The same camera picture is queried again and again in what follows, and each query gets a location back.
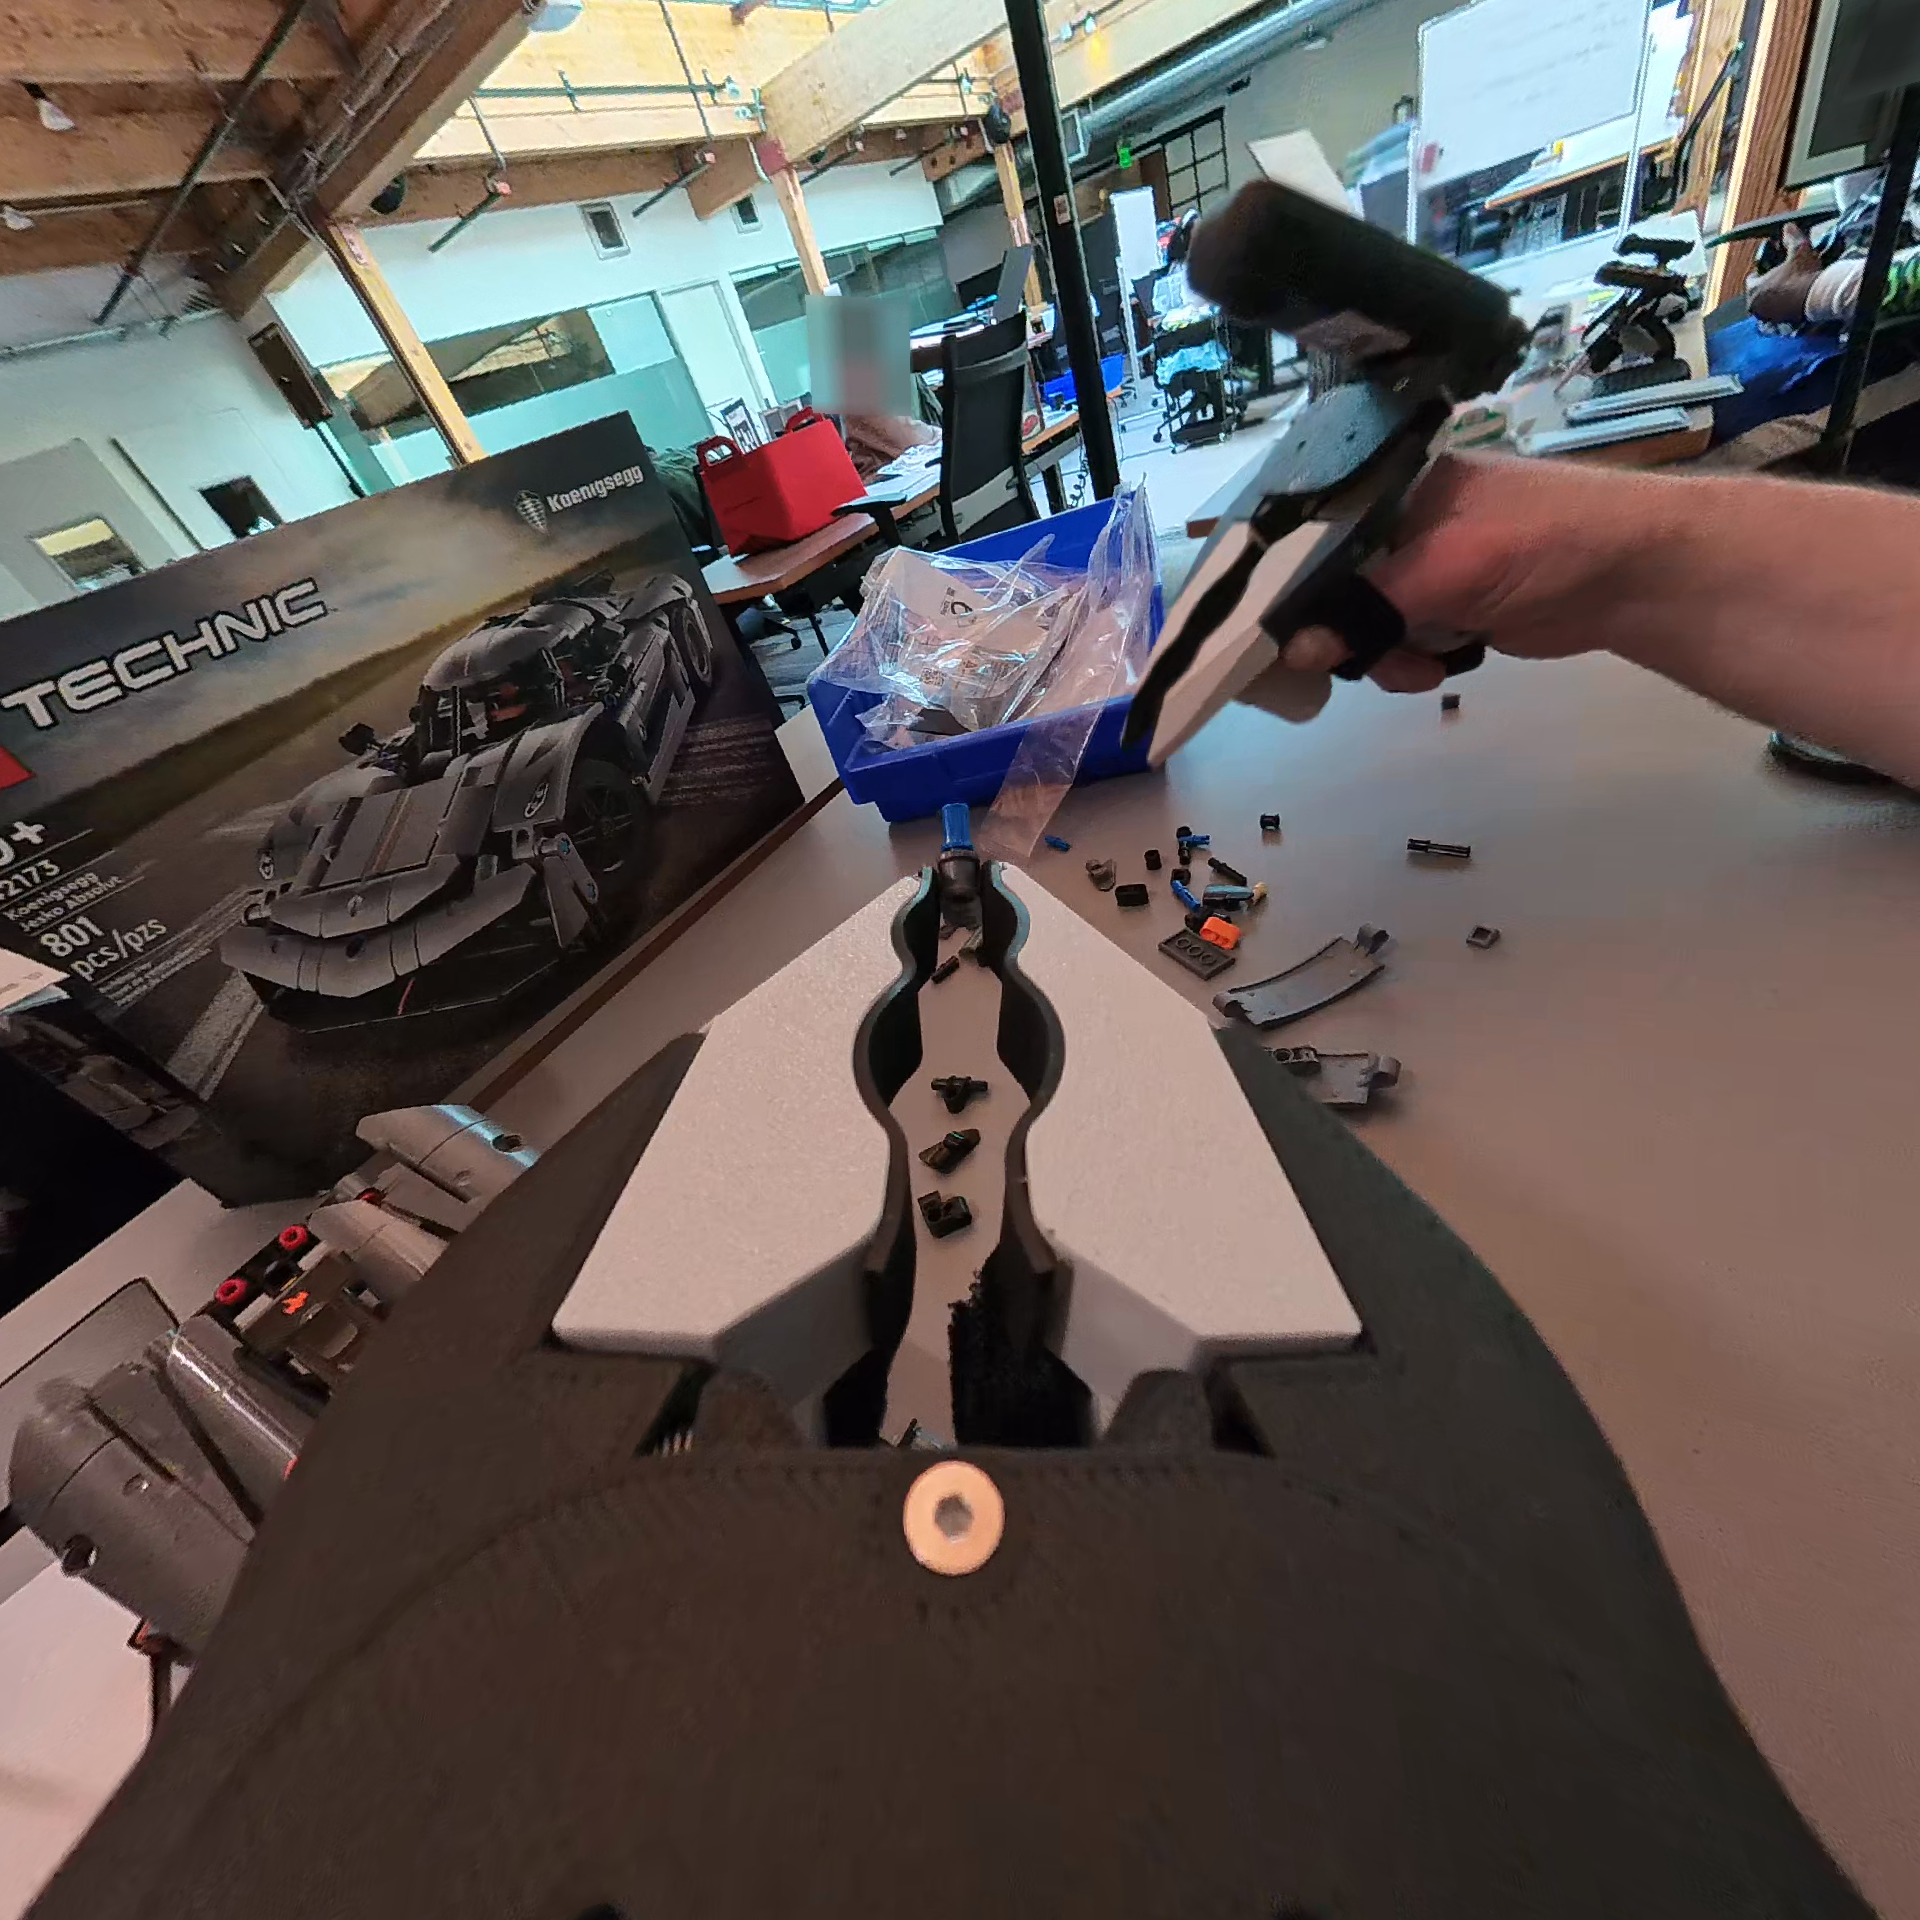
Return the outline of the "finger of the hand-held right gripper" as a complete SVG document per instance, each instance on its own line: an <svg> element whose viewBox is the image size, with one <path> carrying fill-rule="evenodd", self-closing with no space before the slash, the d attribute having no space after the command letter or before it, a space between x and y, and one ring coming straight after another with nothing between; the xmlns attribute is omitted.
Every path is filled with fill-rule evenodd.
<svg viewBox="0 0 1920 1920"><path fill-rule="evenodd" d="M1262 542L1250 518L1222 523L1166 615L1125 717L1125 748L1147 745L1164 689L1176 681L1203 641L1235 612L1259 615L1308 574L1331 523L1309 518L1278 542Z"/></svg>
<svg viewBox="0 0 1920 1920"><path fill-rule="evenodd" d="M1296 670L1259 623L1235 612L1214 631L1179 679L1168 683L1146 745L1146 763L1164 766L1194 733L1229 703L1248 703L1284 721L1314 720L1333 695L1326 670Z"/></svg>

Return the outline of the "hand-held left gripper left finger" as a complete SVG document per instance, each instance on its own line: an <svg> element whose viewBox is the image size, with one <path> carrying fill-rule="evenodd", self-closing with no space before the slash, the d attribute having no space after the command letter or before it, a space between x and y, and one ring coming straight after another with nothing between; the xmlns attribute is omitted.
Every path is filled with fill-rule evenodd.
<svg viewBox="0 0 1920 1920"><path fill-rule="evenodd" d="M920 1064L936 880L899 880L708 1022L550 1326L707 1363L872 1445L915 1299L892 1099Z"/></svg>

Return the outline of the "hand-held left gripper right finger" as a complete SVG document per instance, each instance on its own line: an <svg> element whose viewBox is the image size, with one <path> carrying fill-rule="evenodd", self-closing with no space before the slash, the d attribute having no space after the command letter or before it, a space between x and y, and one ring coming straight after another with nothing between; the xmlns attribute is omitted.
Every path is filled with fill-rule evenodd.
<svg viewBox="0 0 1920 1920"><path fill-rule="evenodd" d="M1023 1204L1063 1268L1043 1340L1094 1422L1147 1373L1352 1350L1359 1313L1206 1015L1044 885L994 878L1000 1007L1039 998Z"/></svg>

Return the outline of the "grey lego car model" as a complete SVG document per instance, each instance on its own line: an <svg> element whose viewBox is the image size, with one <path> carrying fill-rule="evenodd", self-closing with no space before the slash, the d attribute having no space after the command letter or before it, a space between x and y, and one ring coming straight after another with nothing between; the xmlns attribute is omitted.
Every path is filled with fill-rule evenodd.
<svg viewBox="0 0 1920 1920"><path fill-rule="evenodd" d="M376 1329L536 1163L461 1103L380 1110L343 1179L261 1207L173 1309L138 1276L5 1379L5 1595L55 1571L160 1669L206 1648L322 1412Z"/></svg>

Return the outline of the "person's right forearm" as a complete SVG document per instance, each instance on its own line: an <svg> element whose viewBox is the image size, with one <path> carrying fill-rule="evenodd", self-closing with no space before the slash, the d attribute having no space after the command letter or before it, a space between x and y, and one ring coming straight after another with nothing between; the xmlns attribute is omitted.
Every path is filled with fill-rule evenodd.
<svg viewBox="0 0 1920 1920"><path fill-rule="evenodd" d="M1618 656L1915 787L1915 494L1586 467L1518 485L1507 652Z"/></svg>

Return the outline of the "lego set box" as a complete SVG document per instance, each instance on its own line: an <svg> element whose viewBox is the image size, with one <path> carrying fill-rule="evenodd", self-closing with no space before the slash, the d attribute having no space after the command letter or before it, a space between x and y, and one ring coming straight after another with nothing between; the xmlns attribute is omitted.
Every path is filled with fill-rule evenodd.
<svg viewBox="0 0 1920 1920"><path fill-rule="evenodd" d="M5 621L5 1148L226 1201L448 1097L799 808L623 411Z"/></svg>

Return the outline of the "person's right hand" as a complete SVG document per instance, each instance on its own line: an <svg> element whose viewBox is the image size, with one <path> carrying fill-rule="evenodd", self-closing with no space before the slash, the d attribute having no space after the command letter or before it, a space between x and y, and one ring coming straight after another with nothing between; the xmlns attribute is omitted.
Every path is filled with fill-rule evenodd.
<svg viewBox="0 0 1920 1920"><path fill-rule="evenodd" d="M1511 463L1439 455L1404 500L1382 545L1339 587L1335 621L1280 647L1286 670L1388 689L1439 688L1482 661L1524 572Z"/></svg>

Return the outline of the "pale tilted board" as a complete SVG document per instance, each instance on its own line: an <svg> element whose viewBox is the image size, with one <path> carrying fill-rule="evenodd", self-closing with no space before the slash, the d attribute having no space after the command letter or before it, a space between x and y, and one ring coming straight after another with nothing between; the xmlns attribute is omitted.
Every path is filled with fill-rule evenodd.
<svg viewBox="0 0 1920 1920"><path fill-rule="evenodd" d="M1262 180L1282 185L1331 207L1350 209L1348 189L1308 131L1250 139L1245 151Z"/></svg>

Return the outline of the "white whiteboard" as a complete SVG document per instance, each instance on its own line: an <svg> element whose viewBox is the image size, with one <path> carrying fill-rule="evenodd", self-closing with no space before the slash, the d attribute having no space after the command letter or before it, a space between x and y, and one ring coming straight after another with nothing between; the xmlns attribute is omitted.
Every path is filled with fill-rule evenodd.
<svg viewBox="0 0 1920 1920"><path fill-rule="evenodd" d="M1645 3L1477 3L1419 28L1411 172L1450 182L1638 102Z"/></svg>

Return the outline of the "black floor lamp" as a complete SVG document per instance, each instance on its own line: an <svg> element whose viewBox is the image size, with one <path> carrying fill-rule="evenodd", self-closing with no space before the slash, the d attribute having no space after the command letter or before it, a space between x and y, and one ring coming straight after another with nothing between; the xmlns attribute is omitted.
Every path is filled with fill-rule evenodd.
<svg viewBox="0 0 1920 1920"><path fill-rule="evenodd" d="M1101 374L1096 303L1076 221L1066 121L1052 71L1048 25L1043 3L1004 3L1005 28L1022 88L1026 143L1036 164L1039 215L1053 276L1058 321L1075 384L1075 409L1092 494L1110 497L1120 485L1109 385Z"/></svg>

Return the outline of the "black office chair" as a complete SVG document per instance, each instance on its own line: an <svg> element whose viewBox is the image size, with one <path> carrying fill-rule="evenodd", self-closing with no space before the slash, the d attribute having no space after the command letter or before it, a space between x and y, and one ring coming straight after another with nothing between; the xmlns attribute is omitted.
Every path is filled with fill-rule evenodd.
<svg viewBox="0 0 1920 1920"><path fill-rule="evenodd" d="M1020 318L943 336L943 437L932 505L940 544L1039 518L1023 463L1026 327Z"/></svg>

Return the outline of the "grey background desk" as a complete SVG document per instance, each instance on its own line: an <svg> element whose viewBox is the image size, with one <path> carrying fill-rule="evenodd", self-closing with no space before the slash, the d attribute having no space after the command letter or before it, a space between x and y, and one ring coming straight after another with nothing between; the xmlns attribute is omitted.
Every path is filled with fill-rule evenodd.
<svg viewBox="0 0 1920 1920"><path fill-rule="evenodd" d="M1676 351L1684 360L1687 373L1683 382L1708 374L1708 329L1703 318L1691 310L1672 327ZM1581 428L1568 422L1568 409L1583 403L1591 391L1591 380L1583 373L1552 369L1543 377L1524 382L1508 382L1500 395L1485 395L1469 403L1469 414L1485 414L1487 409L1503 409L1507 435L1500 444L1484 441L1482 451L1512 451L1527 457L1574 459L1602 467L1647 469L1691 461L1711 444L1711 403L1680 406L1666 399L1661 406L1644 406L1632 421L1614 421L1614 435L1596 437L1596 428L1581 444L1550 448L1554 435L1574 435ZM1637 425L1632 437L1624 437L1624 425ZM1252 481L1269 463L1266 451L1258 452L1231 478L1222 480L1203 502L1188 507L1184 517L1184 534L1188 539L1205 539L1214 528L1227 518L1229 509L1239 507L1248 496Z"/></svg>

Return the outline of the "grey keyboard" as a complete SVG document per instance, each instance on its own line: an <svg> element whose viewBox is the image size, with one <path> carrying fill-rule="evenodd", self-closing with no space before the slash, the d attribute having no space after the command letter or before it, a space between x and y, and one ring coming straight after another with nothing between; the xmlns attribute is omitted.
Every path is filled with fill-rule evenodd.
<svg viewBox="0 0 1920 1920"><path fill-rule="evenodd" d="M1568 406L1565 422L1607 425L1638 415L1690 414L1743 393L1740 374L1704 374L1660 385L1637 385L1620 393L1598 393Z"/></svg>

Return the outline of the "wooden background desk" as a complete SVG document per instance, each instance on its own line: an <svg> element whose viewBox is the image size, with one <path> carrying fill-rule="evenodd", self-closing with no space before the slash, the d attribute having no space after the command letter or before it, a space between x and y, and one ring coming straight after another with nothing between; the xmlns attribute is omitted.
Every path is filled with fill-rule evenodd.
<svg viewBox="0 0 1920 1920"><path fill-rule="evenodd" d="M1047 513L1067 512L1060 467L1078 452L1083 435L1076 409L1043 415L1039 432L1023 438L1023 470L1038 481ZM842 505L832 520L799 542L748 558L722 556L703 564L703 582L718 606L744 606L776 591L790 591L807 577L860 553L871 542L894 536L900 517L916 517L936 502L940 481L931 463L879 478L876 488Z"/></svg>

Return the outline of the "red tote bag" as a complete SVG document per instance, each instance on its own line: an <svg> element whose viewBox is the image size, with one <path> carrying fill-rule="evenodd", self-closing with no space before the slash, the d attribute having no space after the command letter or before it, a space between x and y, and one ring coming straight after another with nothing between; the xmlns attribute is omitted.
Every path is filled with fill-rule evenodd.
<svg viewBox="0 0 1920 1920"><path fill-rule="evenodd" d="M734 558L811 536L863 494L838 425L808 406L757 448L715 437L692 457L712 528Z"/></svg>

